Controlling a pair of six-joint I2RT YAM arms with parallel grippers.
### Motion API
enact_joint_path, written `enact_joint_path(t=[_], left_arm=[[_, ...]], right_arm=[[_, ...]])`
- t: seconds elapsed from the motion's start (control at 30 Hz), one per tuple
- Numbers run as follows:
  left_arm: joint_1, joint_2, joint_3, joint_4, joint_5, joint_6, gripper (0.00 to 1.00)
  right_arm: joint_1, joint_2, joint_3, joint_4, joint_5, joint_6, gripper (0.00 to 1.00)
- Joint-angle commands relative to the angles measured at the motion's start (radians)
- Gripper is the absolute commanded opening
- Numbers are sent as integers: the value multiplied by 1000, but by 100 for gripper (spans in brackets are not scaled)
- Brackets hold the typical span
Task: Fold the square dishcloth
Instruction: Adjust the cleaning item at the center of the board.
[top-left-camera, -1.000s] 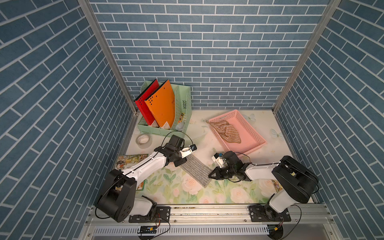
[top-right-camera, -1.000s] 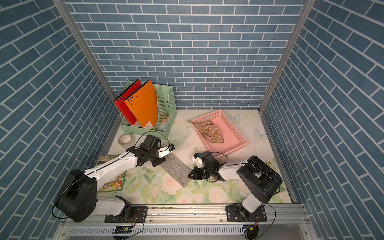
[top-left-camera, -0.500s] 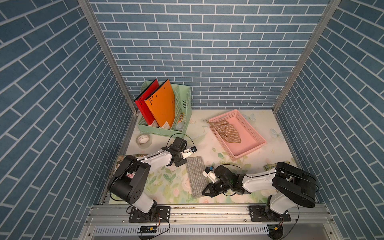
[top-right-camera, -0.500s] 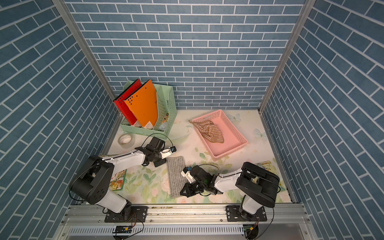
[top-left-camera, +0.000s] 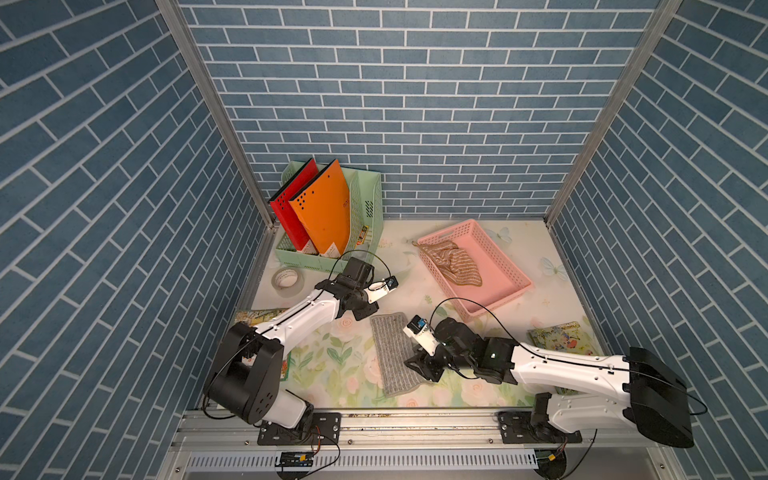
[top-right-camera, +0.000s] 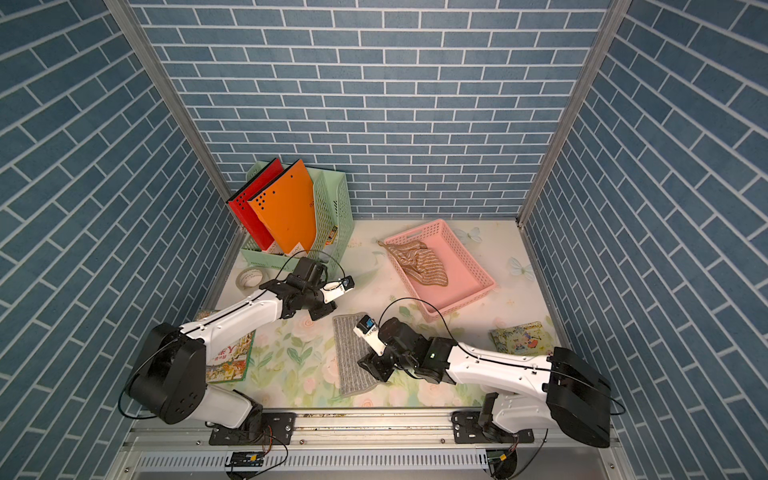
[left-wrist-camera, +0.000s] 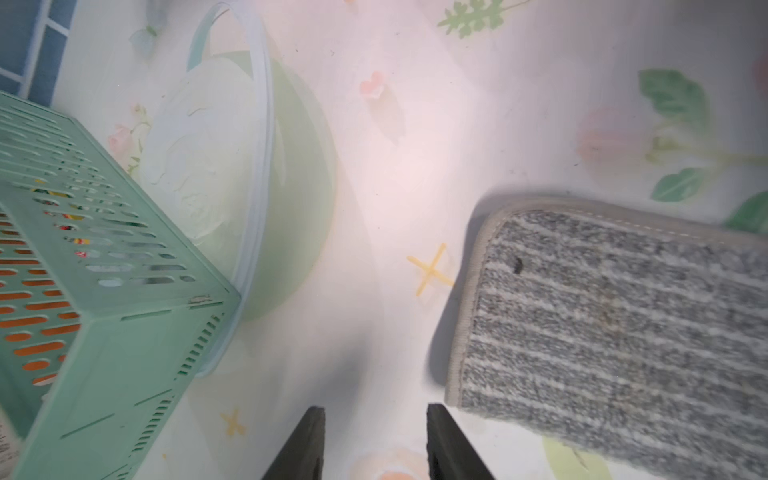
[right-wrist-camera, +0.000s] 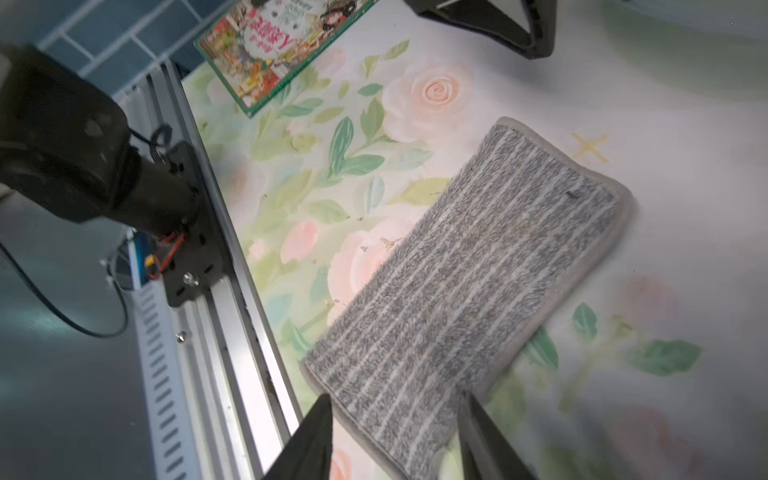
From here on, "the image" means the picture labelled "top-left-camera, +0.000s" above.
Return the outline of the grey striped dishcloth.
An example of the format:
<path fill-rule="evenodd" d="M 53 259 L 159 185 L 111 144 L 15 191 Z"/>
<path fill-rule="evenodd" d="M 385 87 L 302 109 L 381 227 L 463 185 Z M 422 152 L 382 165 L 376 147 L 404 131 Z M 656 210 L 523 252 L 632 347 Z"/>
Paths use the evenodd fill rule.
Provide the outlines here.
<path fill-rule="evenodd" d="M 387 397 L 409 393 L 425 380 L 405 365 L 415 354 L 413 342 L 404 332 L 409 319 L 402 312 L 370 317 L 383 392 Z"/>

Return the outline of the brown striped dishcloth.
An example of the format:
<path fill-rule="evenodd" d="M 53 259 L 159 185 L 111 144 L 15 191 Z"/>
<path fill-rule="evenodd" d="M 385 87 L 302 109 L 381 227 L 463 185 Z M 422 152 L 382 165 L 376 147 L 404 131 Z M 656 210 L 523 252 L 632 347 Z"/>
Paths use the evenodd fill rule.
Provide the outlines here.
<path fill-rule="evenodd" d="M 483 284 L 476 262 L 453 241 L 443 240 L 434 244 L 414 242 L 413 245 L 454 285 L 480 287 Z"/>

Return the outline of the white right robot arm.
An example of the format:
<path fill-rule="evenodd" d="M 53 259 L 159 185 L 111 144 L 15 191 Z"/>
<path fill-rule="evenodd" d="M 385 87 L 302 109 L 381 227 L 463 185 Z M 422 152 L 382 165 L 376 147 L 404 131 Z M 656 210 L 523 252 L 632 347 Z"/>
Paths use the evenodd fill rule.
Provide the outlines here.
<path fill-rule="evenodd" d="M 694 445 L 685 382 L 644 348 L 614 356 L 564 353 L 484 338 L 453 318 L 431 327 L 415 316 L 403 332 L 417 344 L 405 366 L 430 382 L 469 368 L 489 384 L 538 390 L 531 412 L 500 416 L 507 443 L 566 444 L 582 430 L 629 428 L 657 444 Z"/>

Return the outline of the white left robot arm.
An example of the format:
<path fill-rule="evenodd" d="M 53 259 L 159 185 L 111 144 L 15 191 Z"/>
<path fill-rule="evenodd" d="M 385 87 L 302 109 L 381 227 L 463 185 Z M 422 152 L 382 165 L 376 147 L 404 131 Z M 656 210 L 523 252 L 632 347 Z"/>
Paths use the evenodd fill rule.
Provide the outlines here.
<path fill-rule="evenodd" d="M 357 321 L 373 315 L 378 301 L 397 287 L 394 275 L 376 281 L 371 264 L 351 258 L 336 277 L 317 283 L 305 299 L 274 319 L 255 326 L 236 323 L 217 348 L 203 401 L 213 401 L 251 425 L 265 421 L 289 430 L 308 429 L 314 406 L 281 386 L 287 354 L 347 312 Z"/>

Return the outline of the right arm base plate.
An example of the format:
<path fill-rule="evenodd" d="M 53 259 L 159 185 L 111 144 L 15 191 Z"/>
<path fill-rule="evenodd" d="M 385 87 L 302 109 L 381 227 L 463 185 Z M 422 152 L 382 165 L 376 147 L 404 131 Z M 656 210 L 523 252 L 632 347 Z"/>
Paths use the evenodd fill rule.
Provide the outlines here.
<path fill-rule="evenodd" d="M 565 433 L 545 420 L 533 420 L 530 410 L 501 411 L 496 415 L 504 444 L 579 444 L 581 433 Z"/>

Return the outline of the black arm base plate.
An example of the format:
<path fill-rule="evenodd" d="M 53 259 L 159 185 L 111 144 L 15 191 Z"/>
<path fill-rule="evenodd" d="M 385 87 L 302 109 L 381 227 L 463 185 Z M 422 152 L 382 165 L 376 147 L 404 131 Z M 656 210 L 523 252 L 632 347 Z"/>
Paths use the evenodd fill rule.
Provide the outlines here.
<path fill-rule="evenodd" d="M 338 412 L 314 411 L 289 429 L 273 422 L 259 427 L 259 446 L 332 445 L 340 436 L 342 415 Z"/>

